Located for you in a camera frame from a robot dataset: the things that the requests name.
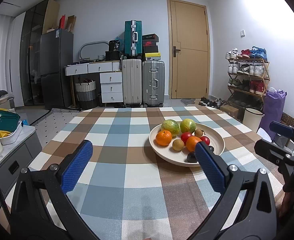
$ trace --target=wooden door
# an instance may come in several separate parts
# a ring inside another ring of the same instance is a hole
[[[173,54],[171,98],[206,97],[209,55],[205,8],[170,1],[170,10]]]

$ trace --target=silver suitcase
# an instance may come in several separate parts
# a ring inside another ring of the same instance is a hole
[[[123,100],[124,104],[142,103],[142,61],[123,59],[122,61]]]
[[[160,60],[146,60],[143,72],[143,104],[163,107],[165,97],[165,63]]]

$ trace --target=orange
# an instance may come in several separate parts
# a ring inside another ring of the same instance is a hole
[[[197,136],[190,136],[186,141],[186,147],[190,152],[195,150],[196,144],[201,142],[201,139]]]
[[[167,146],[170,144],[172,138],[173,136],[170,131],[163,130],[157,133],[156,142],[161,146]]]

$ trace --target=red tomato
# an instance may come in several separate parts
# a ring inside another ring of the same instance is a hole
[[[187,139],[192,136],[192,134],[190,132],[184,132],[182,134],[182,136],[180,136],[180,139],[184,142],[184,144],[186,145],[186,141]]]
[[[204,142],[209,146],[209,144],[210,144],[210,140],[209,140],[209,138],[208,138],[207,136],[202,136],[202,137],[200,137],[200,139],[201,139],[202,141],[204,141]]]

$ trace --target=blue sneaker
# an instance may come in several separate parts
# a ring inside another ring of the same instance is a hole
[[[267,61],[267,52],[265,49],[253,46],[250,52],[250,58],[262,58],[264,61]]]

